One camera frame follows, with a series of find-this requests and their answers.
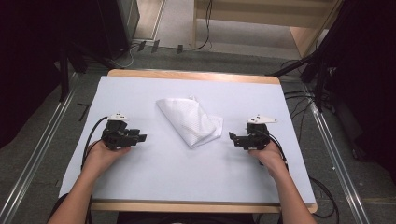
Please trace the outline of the person's right hand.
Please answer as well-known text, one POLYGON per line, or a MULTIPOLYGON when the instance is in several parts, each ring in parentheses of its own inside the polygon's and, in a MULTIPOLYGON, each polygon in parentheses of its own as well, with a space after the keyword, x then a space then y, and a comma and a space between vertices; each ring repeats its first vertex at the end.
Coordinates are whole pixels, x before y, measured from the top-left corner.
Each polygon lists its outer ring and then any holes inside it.
POLYGON ((280 151, 273 142, 270 142, 262 150, 251 149, 248 154, 257 158, 263 165, 265 165, 273 179, 278 180, 284 178, 288 174, 280 151))

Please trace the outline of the light wooden furniture frame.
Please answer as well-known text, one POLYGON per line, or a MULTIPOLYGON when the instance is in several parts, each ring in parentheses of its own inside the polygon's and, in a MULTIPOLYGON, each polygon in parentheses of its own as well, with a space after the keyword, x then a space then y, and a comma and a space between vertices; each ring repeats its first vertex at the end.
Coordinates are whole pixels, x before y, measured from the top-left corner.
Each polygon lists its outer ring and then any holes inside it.
POLYGON ((337 18, 343 0, 212 0, 211 18, 287 26, 302 57, 337 18))

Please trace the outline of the aluminium floor rail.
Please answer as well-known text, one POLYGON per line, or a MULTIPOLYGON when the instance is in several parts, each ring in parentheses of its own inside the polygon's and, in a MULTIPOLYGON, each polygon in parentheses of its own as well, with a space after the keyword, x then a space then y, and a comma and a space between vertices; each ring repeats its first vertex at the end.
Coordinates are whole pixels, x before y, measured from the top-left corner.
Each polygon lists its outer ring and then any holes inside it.
POLYGON ((64 117, 64 114, 66 113, 75 95, 80 77, 81 74, 79 73, 74 73, 71 76, 71 79, 69 81, 69 93, 66 94, 65 98, 59 104, 57 104, 57 107, 53 112, 49 123, 47 124, 44 132, 40 136, 40 139, 36 144, 31 157, 29 158, 29 161, 24 166, 16 184, 7 196, 6 203, 0 211, 0 224, 11 224, 12 219, 15 217, 15 214, 33 181, 39 165, 45 157, 52 138, 56 134, 58 127, 64 117))
POLYGON ((355 185, 347 171, 344 161, 339 153, 338 147, 332 137, 330 128, 315 104, 310 106, 310 110, 313 113, 313 117, 318 126, 318 130, 321 134, 325 147, 328 151, 330 159, 332 161, 333 169, 337 174, 340 185, 346 196, 346 201, 349 205, 351 213, 357 224, 371 224, 368 215, 364 209, 361 197, 357 192, 355 185))

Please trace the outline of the wooden table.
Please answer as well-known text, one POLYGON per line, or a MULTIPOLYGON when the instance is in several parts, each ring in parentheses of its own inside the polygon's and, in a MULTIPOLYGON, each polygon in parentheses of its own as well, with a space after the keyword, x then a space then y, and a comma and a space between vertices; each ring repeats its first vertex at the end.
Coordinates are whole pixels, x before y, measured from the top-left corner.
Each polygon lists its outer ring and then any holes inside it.
MULTIPOLYGON (((257 84, 279 84, 276 77, 249 77, 241 75, 225 75, 210 73, 175 72, 175 71, 123 71, 112 70, 107 77, 142 77, 169 78, 180 80, 224 81, 257 84)), ((305 204, 315 212, 317 202, 305 204)), ((240 212, 240 213, 271 213, 280 209, 277 203, 202 203, 202 202, 154 202, 138 200, 100 200, 93 197, 93 208, 96 210, 113 211, 157 211, 157 212, 240 212)))

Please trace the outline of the white table cover sheet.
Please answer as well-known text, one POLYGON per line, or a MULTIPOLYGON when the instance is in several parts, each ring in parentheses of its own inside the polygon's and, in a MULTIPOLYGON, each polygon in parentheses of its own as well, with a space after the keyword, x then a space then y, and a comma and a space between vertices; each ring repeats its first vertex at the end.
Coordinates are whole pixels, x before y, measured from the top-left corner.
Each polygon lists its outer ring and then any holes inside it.
POLYGON ((280 85, 142 77, 100 79, 62 193, 80 173, 87 140, 99 139, 106 126, 103 118, 117 112, 147 139, 101 175, 93 193, 97 201, 277 203, 276 184, 267 169, 229 137, 246 134, 247 119, 257 115, 276 119, 269 132, 282 146, 304 202, 316 201, 280 85), (156 105, 165 98, 190 97, 207 114, 223 118, 221 137, 195 148, 156 105))

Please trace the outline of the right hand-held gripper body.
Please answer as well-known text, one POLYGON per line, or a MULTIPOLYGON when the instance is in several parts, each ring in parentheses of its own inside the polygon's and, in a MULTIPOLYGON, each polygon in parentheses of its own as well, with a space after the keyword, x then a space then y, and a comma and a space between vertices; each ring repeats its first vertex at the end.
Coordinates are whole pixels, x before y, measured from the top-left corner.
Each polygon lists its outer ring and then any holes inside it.
POLYGON ((276 123, 276 119, 257 115, 247 119, 247 135, 238 136, 233 140, 237 142, 245 142, 247 149, 244 150, 262 150, 275 138, 269 133, 268 123, 276 123))

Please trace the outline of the dark cabinet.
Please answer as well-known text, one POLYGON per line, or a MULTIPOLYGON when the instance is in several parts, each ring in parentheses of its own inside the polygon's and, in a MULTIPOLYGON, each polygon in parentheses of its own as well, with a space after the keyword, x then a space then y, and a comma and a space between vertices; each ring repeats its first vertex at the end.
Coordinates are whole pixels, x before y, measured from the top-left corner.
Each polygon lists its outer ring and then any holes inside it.
POLYGON ((130 48, 140 20, 137 0, 96 0, 99 9, 99 46, 109 59, 130 48))

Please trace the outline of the person's black shirt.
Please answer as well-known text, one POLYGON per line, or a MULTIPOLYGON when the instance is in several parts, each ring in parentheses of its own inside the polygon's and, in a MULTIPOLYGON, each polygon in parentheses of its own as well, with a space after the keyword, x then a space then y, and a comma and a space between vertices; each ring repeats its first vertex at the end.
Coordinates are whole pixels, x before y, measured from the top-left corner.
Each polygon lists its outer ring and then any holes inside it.
POLYGON ((251 214, 119 212, 117 224, 256 224, 251 214))

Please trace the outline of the person's left hand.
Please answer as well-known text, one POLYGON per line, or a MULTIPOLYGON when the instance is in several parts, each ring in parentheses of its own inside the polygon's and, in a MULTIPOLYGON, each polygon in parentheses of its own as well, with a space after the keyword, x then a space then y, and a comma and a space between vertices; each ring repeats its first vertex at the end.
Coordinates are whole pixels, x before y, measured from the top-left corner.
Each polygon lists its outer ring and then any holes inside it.
POLYGON ((96 179, 107 170, 117 159, 126 155, 130 147, 111 150, 103 141, 92 144, 92 148, 85 160, 81 174, 96 179))

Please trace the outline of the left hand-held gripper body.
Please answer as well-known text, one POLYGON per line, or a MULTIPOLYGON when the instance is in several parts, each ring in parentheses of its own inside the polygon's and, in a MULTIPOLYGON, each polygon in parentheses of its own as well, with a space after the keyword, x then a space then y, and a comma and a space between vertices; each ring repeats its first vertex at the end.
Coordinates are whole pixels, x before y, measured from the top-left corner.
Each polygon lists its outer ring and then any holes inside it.
POLYGON ((127 118, 121 113, 113 114, 107 118, 101 139, 111 150, 116 150, 118 147, 135 146, 138 143, 138 135, 128 135, 130 129, 127 129, 126 120, 127 118))

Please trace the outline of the black metal stand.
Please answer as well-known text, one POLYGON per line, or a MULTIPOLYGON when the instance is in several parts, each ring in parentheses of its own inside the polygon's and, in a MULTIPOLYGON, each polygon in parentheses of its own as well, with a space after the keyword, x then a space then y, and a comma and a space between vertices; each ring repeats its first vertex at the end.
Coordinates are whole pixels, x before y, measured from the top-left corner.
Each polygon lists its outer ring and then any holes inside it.
POLYGON ((322 111, 324 103, 322 97, 324 94, 325 79, 326 76, 329 75, 328 68, 330 67, 331 58, 336 52, 336 37, 345 20, 345 16, 343 15, 343 1, 344 0, 336 0, 336 7, 331 10, 330 17, 333 17, 337 10, 339 10, 339 12, 332 22, 328 33, 312 53, 285 68, 281 68, 269 74, 269 77, 281 77, 304 65, 304 71, 300 74, 300 80, 303 83, 310 83, 314 77, 317 78, 316 86, 313 90, 312 101, 315 103, 319 112, 322 111))

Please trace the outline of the white textured cloth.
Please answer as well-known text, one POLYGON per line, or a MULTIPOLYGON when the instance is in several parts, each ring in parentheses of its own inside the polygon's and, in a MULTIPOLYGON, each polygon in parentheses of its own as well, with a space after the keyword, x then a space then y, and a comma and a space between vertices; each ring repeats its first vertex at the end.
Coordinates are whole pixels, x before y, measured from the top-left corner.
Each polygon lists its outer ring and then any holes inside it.
POLYGON ((207 114, 194 98, 165 98, 156 105, 190 148, 222 135, 223 118, 207 114))

